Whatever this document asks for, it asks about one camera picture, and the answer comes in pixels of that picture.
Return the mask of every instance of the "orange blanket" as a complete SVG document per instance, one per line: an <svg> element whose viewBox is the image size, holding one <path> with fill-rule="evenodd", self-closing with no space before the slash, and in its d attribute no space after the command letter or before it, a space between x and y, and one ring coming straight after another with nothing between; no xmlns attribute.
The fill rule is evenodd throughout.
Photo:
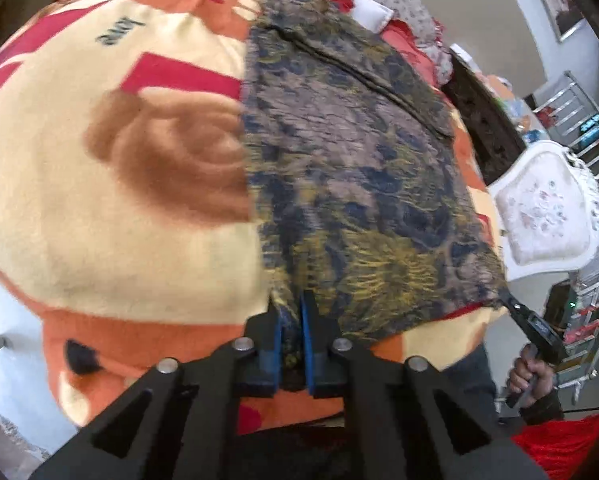
<svg viewBox="0 0 599 480"><path fill-rule="evenodd" d="M266 307L257 225L248 201L236 207L246 186L237 98L258 1L65 0L0 50L0 281L42 318L51 391L77 424L161 358L206 356ZM192 127L192 109L185 158L177 132ZM497 243L470 138L453 120L462 175ZM146 164L168 185L143 180ZM471 310L376 351L445 367L496 315ZM68 340L95 349L102 369L71 371ZM341 409L288 392L250 404L263 427Z"/></svg>

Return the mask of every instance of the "sleeve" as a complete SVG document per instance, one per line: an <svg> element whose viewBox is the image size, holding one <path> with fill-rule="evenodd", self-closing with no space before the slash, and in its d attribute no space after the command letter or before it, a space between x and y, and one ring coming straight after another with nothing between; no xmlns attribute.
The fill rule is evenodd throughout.
<svg viewBox="0 0 599 480"><path fill-rule="evenodd" d="M557 390L554 388L547 396L539 399L531 407L519 410L519 414L529 426L542 424L549 420L564 420L562 405L559 402Z"/></svg>
<svg viewBox="0 0 599 480"><path fill-rule="evenodd" d="M497 389L491 377L488 356L483 343L464 359L443 370L442 375L458 386L473 406L481 410L493 422L497 422L495 410Z"/></svg>

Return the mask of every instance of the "white upholstered chair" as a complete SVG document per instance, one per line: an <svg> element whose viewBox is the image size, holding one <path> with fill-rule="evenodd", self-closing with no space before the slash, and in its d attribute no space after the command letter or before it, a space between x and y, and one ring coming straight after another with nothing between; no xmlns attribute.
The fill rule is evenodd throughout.
<svg viewBox="0 0 599 480"><path fill-rule="evenodd" d="M599 187L569 148L531 144L488 187L502 228L506 279L581 269L599 243Z"/></svg>

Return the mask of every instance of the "framed picture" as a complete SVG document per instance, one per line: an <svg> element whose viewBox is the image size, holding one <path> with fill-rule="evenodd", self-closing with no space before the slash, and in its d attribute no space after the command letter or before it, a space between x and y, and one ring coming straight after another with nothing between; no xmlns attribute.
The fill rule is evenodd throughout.
<svg viewBox="0 0 599 480"><path fill-rule="evenodd" d="M558 41L564 41L585 22L572 0L542 0Z"/></svg>

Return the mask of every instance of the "wooden furniture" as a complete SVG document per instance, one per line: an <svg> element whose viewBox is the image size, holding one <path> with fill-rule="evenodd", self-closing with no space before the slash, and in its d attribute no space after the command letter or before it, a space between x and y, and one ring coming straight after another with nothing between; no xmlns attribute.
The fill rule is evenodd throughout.
<svg viewBox="0 0 599 480"><path fill-rule="evenodd" d="M500 102L455 54L453 77L441 90L457 107L475 147L475 158L486 185L513 165L525 149L515 125Z"/></svg>

